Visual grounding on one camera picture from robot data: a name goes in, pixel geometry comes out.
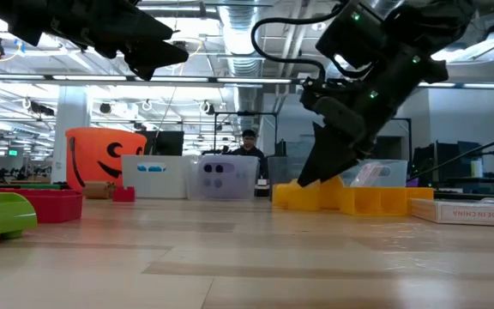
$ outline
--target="table surface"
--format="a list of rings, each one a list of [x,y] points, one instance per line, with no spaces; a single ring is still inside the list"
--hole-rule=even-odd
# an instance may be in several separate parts
[[[0,243],[0,308],[494,308],[494,227],[86,201]]]

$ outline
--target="black cable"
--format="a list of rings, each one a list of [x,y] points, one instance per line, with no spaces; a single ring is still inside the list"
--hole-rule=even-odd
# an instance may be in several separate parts
[[[69,151],[72,153],[72,166],[74,168],[74,175],[75,178],[77,179],[77,182],[79,185],[84,188],[85,183],[83,182],[83,179],[81,178],[81,175],[79,174],[79,171],[77,170],[77,162],[75,161],[75,137],[71,137],[69,139]]]
[[[491,146],[494,146],[494,142],[490,142],[490,143],[488,143],[488,144],[486,144],[486,145],[479,146],[479,147],[474,148],[474,149],[472,149],[472,150],[470,150],[470,151],[467,151],[467,152],[466,152],[466,153],[464,153],[464,154],[458,155],[458,156],[456,156],[455,158],[453,158],[453,159],[451,159],[451,160],[449,160],[449,161],[445,161],[444,163],[442,163],[442,164],[438,165],[437,167],[433,167],[433,168],[431,168],[431,169],[429,169],[429,170],[423,171],[423,172],[421,172],[421,173],[418,173],[418,174],[416,174],[416,175],[412,176],[412,177],[411,177],[410,179],[408,179],[407,181],[411,181],[411,180],[413,180],[413,179],[416,179],[416,178],[420,177],[421,175],[424,175],[424,174],[427,174],[427,173],[434,172],[434,171],[436,171],[436,170],[438,170],[438,169],[440,169],[440,168],[442,168],[442,167],[444,167],[444,166],[446,166],[446,165],[450,164],[451,162],[457,161],[457,160],[459,160],[459,159],[461,159],[461,158],[464,158],[465,156],[469,156],[469,155],[471,155],[471,154],[477,153],[477,152],[479,152],[479,151],[481,151],[481,150],[483,150],[483,149],[485,149],[485,148],[489,148],[489,147],[491,147]]]
[[[314,65],[319,69],[319,77],[321,81],[325,80],[325,67],[323,66],[322,63],[316,60],[311,60],[311,59],[296,59],[296,58],[279,58],[272,56],[270,54],[267,54],[265,51],[262,50],[262,48],[258,45],[256,42],[256,30],[262,25],[268,24],[268,23],[285,23],[285,24],[291,24],[291,25],[310,25],[318,22],[324,22],[326,20],[329,20],[331,18],[336,17],[341,11],[341,8],[335,9],[333,12],[330,14],[320,16],[320,17],[313,17],[313,18],[304,18],[304,19],[294,19],[294,18],[284,18],[284,17],[272,17],[272,18],[266,18],[263,20],[258,21],[253,29],[250,32],[250,41],[253,47],[255,47],[255,51],[258,52],[261,56],[265,57],[266,59],[275,61],[277,63],[282,63],[282,64],[310,64]]]

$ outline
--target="black robotic arm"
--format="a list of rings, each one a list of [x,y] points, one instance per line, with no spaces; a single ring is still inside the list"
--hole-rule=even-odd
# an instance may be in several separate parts
[[[445,62],[435,61],[431,55],[464,34],[474,11],[472,0],[433,0],[423,7],[402,4],[383,19],[359,0],[340,0],[331,14],[317,21],[259,21],[251,40],[256,50],[267,57],[255,39],[261,25],[289,21],[305,24],[334,18],[316,48],[331,59],[345,78],[325,80],[323,66],[317,65],[319,77],[307,78],[303,84],[300,101],[306,109],[323,115],[324,126],[314,124],[316,141],[298,183],[305,186],[326,181],[357,165],[374,148],[378,131],[422,81],[449,79]],[[359,70],[341,68],[334,59],[336,55]]]
[[[88,46],[106,58],[117,51],[141,79],[155,69],[188,60],[188,52],[164,40],[173,30],[136,7],[138,0],[0,0],[9,32],[36,45],[42,33]]]

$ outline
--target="metal frame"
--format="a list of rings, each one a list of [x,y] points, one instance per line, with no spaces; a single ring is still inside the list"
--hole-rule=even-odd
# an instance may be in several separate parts
[[[260,85],[302,85],[301,78],[265,78],[265,77],[219,77],[219,76],[154,76],[150,82],[137,76],[108,76],[65,74],[12,74],[1,73],[0,81],[28,84],[58,85],[132,85],[132,86],[168,86],[168,87],[254,87]],[[494,90],[494,82],[421,82],[418,88],[463,89],[463,90]]]
[[[413,121],[410,118],[392,118],[392,120],[403,120],[407,122],[408,143],[409,143],[409,162],[413,162]]]
[[[219,125],[217,117],[219,115],[237,115],[237,116],[274,116],[274,139],[278,141],[278,113],[277,112],[214,112],[214,138],[213,138],[213,150],[216,150],[216,127]]]

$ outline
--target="white pillar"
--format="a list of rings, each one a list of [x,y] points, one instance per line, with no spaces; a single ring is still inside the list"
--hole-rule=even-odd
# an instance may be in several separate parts
[[[60,87],[51,182],[66,181],[67,141],[64,132],[72,128],[88,127],[91,124],[92,109],[93,102],[87,95],[87,87]]]

